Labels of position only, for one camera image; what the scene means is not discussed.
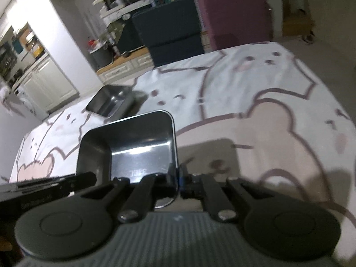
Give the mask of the white kitchen cabinet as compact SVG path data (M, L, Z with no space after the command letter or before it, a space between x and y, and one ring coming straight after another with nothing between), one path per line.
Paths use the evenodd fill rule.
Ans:
M51 112L79 92L67 79L49 54L35 61L13 86L15 94L23 93L41 111Z

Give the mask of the cardboard box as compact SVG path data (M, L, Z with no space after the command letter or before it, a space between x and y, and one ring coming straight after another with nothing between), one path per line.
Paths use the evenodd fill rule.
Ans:
M313 29L314 21L307 14L295 13L284 17L282 23L282 35L300 36L307 35Z

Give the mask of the small rectangular steel tray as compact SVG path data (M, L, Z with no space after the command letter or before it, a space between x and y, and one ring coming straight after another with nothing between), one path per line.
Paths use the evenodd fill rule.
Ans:
M86 111L116 121L125 116L133 103L132 87L105 85L90 100Z

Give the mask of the dark blue floor chair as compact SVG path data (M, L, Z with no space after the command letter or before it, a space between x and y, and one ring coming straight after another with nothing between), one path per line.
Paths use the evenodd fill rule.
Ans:
M133 24L154 66L204 54L194 0L177 0L133 15Z

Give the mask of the large rectangular steel tray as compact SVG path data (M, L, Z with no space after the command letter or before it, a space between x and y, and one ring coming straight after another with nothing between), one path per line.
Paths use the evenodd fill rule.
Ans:
M115 178L138 184L146 175L163 174L170 186L176 186L178 166L174 119L169 112L156 110L88 131L80 142L76 172L96 175L100 189L86 198L100 200Z

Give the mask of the bear print tablecloth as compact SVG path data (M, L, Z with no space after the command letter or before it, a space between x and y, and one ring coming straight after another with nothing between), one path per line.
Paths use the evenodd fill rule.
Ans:
M179 156L217 178L241 174L337 216L335 258L355 265L355 126L328 88L278 43L161 66L133 83L140 113L176 123Z

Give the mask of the grey trash bin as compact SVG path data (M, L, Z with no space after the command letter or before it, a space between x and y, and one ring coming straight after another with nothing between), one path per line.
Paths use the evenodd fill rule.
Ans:
M113 62L113 53L109 45L101 45L89 52L95 62L96 70L99 70Z

